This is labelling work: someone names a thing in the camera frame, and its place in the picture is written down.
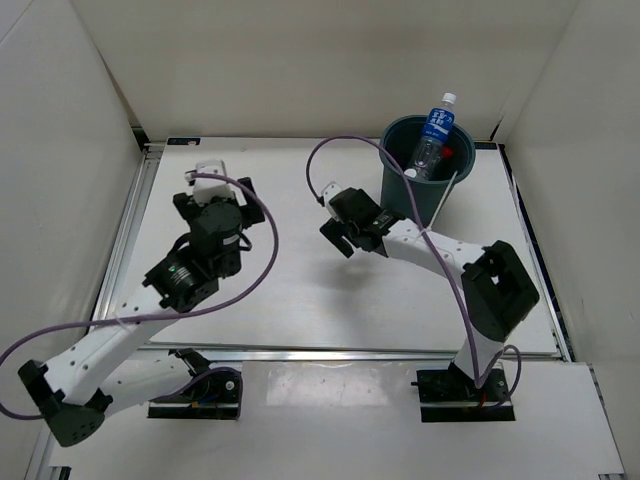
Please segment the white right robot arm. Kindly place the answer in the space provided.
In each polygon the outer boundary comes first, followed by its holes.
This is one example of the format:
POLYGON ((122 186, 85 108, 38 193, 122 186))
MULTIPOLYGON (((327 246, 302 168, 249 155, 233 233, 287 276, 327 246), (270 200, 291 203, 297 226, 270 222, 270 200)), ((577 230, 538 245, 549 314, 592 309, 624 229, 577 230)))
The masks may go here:
POLYGON ((509 348, 511 333, 540 299, 515 249, 501 240, 481 246, 422 229, 379 206, 364 190, 334 182, 324 188, 319 203, 330 215, 320 232, 345 257, 360 249, 446 279, 466 335, 449 366, 449 387, 460 399, 476 397, 509 348))

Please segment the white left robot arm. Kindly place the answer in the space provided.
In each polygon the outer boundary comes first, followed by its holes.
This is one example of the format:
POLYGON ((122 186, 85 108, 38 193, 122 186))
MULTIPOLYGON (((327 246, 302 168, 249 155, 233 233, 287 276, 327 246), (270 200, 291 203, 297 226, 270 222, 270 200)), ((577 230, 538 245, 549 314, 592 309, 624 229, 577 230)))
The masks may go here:
POLYGON ((132 357, 161 330, 206 314, 202 303, 240 272, 241 256, 252 248, 246 230, 273 220, 248 177, 191 171, 187 179, 191 191, 175 195, 173 204, 189 230, 145 274, 134 295, 62 353, 29 360, 18 370, 39 419, 63 448, 144 402, 154 403, 153 415, 160 418, 239 416, 239 370, 215 366, 192 348, 147 361, 132 357))

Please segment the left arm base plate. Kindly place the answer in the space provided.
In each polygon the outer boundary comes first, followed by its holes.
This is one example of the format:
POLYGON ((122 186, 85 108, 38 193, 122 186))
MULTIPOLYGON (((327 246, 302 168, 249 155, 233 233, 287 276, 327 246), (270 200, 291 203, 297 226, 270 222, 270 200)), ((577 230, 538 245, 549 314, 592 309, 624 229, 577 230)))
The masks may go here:
POLYGON ((242 372, 215 366, 207 376, 183 393, 150 402, 149 419, 235 421, 240 418, 243 395, 242 372))

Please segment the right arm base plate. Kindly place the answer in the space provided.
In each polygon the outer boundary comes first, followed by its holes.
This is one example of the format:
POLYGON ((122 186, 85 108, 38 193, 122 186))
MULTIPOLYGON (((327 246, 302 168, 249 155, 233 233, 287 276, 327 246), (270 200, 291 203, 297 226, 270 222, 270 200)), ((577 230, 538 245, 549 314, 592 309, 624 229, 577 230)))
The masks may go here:
POLYGON ((502 368, 494 368, 480 389, 448 369, 417 370, 411 385, 418 390, 422 423, 516 420, 513 405, 507 399, 508 383, 502 368))

